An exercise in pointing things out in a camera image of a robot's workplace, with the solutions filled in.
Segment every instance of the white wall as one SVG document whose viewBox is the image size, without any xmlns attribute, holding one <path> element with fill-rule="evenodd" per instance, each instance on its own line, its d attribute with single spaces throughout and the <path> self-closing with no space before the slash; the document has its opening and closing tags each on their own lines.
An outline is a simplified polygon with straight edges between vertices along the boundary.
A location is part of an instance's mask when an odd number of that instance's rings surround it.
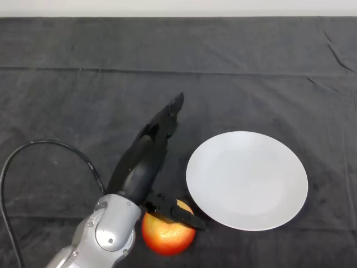
<svg viewBox="0 0 357 268">
<path fill-rule="evenodd" d="M 0 0 L 0 16 L 357 16 L 357 0 Z"/>
</svg>

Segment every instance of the white plate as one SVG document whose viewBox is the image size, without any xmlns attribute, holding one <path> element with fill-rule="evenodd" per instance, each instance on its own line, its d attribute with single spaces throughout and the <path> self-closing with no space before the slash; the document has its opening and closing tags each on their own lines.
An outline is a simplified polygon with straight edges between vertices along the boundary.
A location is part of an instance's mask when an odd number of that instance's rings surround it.
<svg viewBox="0 0 357 268">
<path fill-rule="evenodd" d="M 307 176 L 281 142 L 254 132 L 228 132 L 205 141 L 191 156 L 187 186 L 212 219 L 246 231 L 283 225 L 302 208 Z"/>
</svg>

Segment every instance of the apple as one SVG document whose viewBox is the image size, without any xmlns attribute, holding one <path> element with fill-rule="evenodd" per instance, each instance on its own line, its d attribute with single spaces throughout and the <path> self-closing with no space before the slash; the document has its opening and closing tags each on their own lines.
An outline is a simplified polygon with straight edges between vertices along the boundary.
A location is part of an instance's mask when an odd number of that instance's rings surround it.
<svg viewBox="0 0 357 268">
<path fill-rule="evenodd" d="M 177 200 L 177 205 L 193 214 L 184 202 Z M 148 213 L 144 215 L 141 232 L 147 246 L 162 255 L 174 255 L 184 251 L 196 235 L 195 229 L 182 223 Z"/>
</svg>

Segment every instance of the black cable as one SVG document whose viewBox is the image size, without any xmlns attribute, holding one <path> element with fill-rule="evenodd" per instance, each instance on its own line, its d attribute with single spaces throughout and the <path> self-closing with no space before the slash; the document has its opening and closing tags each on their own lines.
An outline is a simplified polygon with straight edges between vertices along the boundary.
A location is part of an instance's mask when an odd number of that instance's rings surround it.
<svg viewBox="0 0 357 268">
<path fill-rule="evenodd" d="M 16 259 L 18 262 L 18 266 L 19 268 L 23 268 L 23 259 L 21 256 L 21 252 L 20 252 L 20 248 L 18 246 L 18 243 L 16 241 L 15 235 L 13 233 L 10 221 L 9 221 L 9 217 L 7 215 L 6 212 L 6 208 L 5 208 L 5 198 L 4 198 L 4 183 L 5 183 L 5 176 L 7 173 L 7 170 L 10 166 L 10 163 L 12 161 L 12 159 L 19 153 L 21 152 L 23 149 L 31 146 L 31 145 L 35 145 L 35 144 L 41 144 L 41 143 L 49 143 L 49 144 L 55 144 L 55 145 L 59 145 L 61 147 L 64 147 L 72 152 L 74 152 L 75 154 L 77 154 L 84 162 L 86 162 L 86 164 L 88 165 L 91 173 L 93 174 L 94 180 L 96 181 L 96 183 L 99 186 L 100 191 L 103 193 L 103 195 L 105 195 L 105 188 L 104 185 L 102 183 L 102 181 L 100 180 L 99 174 L 97 172 L 97 170 L 95 169 L 94 165 L 91 163 L 91 161 L 88 159 L 88 157 L 86 157 L 81 151 L 79 151 L 78 149 L 65 144 L 63 142 L 60 141 L 55 141 L 55 140 L 37 140 L 37 141 L 30 141 L 29 143 L 26 143 L 22 146 L 20 146 L 19 148 L 17 148 L 16 150 L 14 150 L 13 153 L 10 154 L 10 156 L 6 159 L 5 164 L 1 170 L 1 174 L 0 174 L 0 206 L 1 206 L 1 214 L 2 217 L 4 218 L 4 223 L 6 226 L 6 229 L 9 233 L 10 236 L 10 240 L 13 246 L 13 249 L 15 251 L 15 255 L 16 255 Z"/>
</svg>

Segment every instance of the dark gray cloth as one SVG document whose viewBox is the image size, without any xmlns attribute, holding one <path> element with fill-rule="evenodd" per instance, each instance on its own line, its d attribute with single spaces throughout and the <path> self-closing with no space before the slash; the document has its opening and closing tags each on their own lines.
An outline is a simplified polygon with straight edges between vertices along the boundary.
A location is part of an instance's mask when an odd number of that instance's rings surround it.
<svg viewBox="0 0 357 268">
<path fill-rule="evenodd" d="M 185 93 L 154 190 L 209 228 L 182 254 L 144 244 L 118 267 L 357 266 L 356 18 L 6 18 L 0 20 L 0 162 L 38 138 L 70 143 L 105 183 L 141 127 Z M 287 145 L 308 175 L 303 209 L 282 227 L 245 232 L 204 215 L 187 190 L 193 151 L 227 131 Z M 71 242 L 100 197 L 87 167 L 51 145 L 13 162 L 6 206 L 26 267 Z M 0 223 L 0 267 L 16 267 Z"/>
</svg>

